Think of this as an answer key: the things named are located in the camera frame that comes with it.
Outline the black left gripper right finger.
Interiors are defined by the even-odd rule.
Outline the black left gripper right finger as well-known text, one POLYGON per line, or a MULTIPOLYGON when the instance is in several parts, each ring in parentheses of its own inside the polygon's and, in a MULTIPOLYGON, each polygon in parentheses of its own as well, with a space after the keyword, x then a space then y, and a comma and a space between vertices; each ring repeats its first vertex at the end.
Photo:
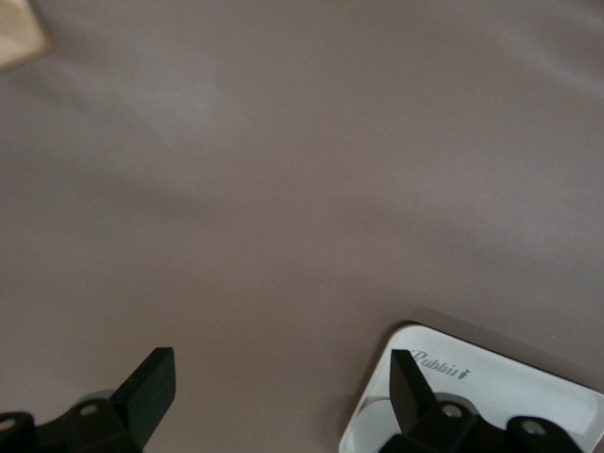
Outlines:
POLYGON ((453 399, 439 399, 408 350, 390 358, 391 406, 400 432, 384 444, 386 452, 580 452, 555 423, 514 416, 504 428, 453 399))

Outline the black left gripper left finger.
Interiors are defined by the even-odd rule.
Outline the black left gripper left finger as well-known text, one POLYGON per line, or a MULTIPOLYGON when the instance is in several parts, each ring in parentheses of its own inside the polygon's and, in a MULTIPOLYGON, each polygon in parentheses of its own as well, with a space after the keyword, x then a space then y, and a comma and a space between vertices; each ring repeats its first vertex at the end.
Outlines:
POLYGON ((1 450, 142 452, 175 396, 174 349, 158 347, 108 398, 84 399, 42 425, 28 412, 3 412, 1 450))

